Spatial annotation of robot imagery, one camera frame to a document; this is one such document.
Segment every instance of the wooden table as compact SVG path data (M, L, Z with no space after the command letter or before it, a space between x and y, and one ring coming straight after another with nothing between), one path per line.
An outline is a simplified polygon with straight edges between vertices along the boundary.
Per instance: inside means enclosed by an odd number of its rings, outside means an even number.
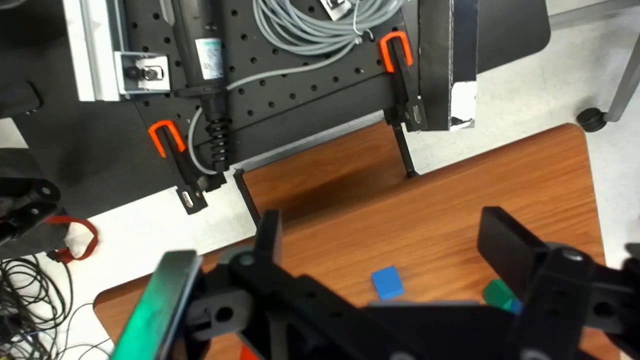
M377 299L370 273L396 265L412 301L482 299L497 277L477 249L482 205L503 205L544 240L603 260L584 133L562 125L425 177L404 179L388 128L374 125L248 174L260 209L284 208L282 265L310 273L356 305ZM97 301L112 337L147 280ZM238 357L240 342L217 339L217 357ZM603 334L584 350L614 357Z

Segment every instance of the blue block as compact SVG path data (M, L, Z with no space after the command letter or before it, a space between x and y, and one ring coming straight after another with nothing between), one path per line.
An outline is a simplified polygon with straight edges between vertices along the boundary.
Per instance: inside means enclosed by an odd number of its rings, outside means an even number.
M396 265L374 272L373 280L381 299L392 299L404 293L404 285Z

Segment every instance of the wire bundle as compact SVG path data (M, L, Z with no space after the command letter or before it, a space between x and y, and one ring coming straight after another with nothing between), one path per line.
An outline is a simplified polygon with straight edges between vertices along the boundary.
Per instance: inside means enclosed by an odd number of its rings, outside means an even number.
M72 275L69 301L61 285L40 268L36 255L0 262L0 357L55 357L56 327L75 305Z
M388 22L400 12L407 0L352 0L352 15L338 22L318 20L297 6L291 0L252 0L255 18L268 41L277 48L299 56L330 56L323 61L299 67L284 67L255 74L229 85L229 90L240 87L248 81L262 78L310 72L330 65L342 60L356 43L362 41L362 34Z

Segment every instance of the chair wheel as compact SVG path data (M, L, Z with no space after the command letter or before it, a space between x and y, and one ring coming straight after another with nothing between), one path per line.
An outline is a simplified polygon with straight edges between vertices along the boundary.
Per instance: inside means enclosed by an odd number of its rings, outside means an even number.
M579 123L584 131L599 131L607 125L605 111L600 107L589 107L579 114Z

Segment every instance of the orange clamp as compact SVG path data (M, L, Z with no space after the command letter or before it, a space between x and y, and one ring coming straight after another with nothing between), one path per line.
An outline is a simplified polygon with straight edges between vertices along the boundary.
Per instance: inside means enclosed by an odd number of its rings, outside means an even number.
M153 125L149 128L149 136L153 138L153 142L154 142L154 145L156 145L156 150L159 150L159 153L161 153L163 158L166 158L166 150L164 150L164 145L163 145L163 142L161 142L161 138L159 138L159 129L161 129L161 128L166 128L166 129L172 133L172 138L174 138L174 142L177 142L177 145L178 145L178 152L186 152L186 144L185 144L185 138L183 138L177 122L174 122L174 120L161 120L161 122L156 122L156 123L153 123Z
M394 74L396 72L396 65L394 65L394 60L390 56L390 40L400 40L402 41L402 50L404 50L404 61L408 65L414 64L414 52L412 52L412 45L408 41L408 34L407 31L388 31L385 37L381 37L379 45L381 45L381 56L382 56L382 64L385 64L385 70Z

